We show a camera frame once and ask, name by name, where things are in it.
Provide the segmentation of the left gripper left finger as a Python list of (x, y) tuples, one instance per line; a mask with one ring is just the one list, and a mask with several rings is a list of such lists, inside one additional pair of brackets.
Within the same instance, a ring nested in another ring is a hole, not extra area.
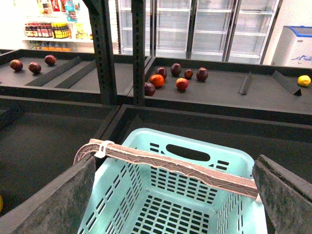
[(87, 156), (1, 217), (2, 234), (76, 234), (95, 179), (96, 160)]

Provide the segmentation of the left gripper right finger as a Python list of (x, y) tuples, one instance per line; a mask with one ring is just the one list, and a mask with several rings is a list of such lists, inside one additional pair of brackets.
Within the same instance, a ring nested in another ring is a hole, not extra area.
[(253, 166), (259, 196), (278, 234), (312, 232), (312, 184), (260, 155)]

